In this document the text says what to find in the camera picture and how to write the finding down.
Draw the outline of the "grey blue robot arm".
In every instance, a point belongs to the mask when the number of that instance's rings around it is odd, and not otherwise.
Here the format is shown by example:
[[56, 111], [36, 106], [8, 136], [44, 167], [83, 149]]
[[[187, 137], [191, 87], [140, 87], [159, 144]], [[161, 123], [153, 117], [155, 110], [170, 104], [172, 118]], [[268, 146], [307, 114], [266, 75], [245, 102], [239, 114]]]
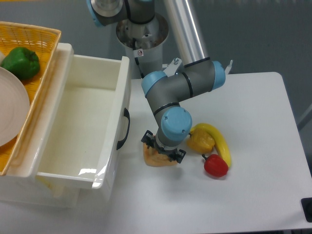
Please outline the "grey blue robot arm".
[[152, 0], [89, 0], [96, 25], [115, 23], [116, 35], [133, 61], [135, 72], [158, 124], [142, 142], [180, 163], [179, 144], [190, 133], [192, 117], [184, 100], [221, 87], [226, 74], [210, 59], [190, 0], [167, 0], [168, 19], [156, 13]]

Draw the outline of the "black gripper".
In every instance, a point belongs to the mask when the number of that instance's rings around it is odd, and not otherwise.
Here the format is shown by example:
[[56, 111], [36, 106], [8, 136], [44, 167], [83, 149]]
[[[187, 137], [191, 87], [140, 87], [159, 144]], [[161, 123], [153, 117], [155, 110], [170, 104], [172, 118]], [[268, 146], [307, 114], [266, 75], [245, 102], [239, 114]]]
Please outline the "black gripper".
[[186, 152], [177, 147], [164, 145], [158, 137], [155, 138], [153, 133], [147, 130], [141, 139], [142, 143], [145, 143], [147, 148], [155, 148], [160, 154], [169, 155], [169, 160], [181, 163], [186, 155]]

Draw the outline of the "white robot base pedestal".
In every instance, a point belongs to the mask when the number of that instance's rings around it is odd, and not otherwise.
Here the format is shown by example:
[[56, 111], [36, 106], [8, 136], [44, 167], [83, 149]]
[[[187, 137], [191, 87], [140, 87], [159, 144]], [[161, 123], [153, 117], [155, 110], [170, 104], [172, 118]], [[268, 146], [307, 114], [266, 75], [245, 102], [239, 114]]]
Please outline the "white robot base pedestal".
[[168, 23], [162, 15], [156, 13], [147, 24], [123, 20], [117, 24], [116, 34], [130, 59], [132, 79], [162, 70], [163, 44], [169, 34]]

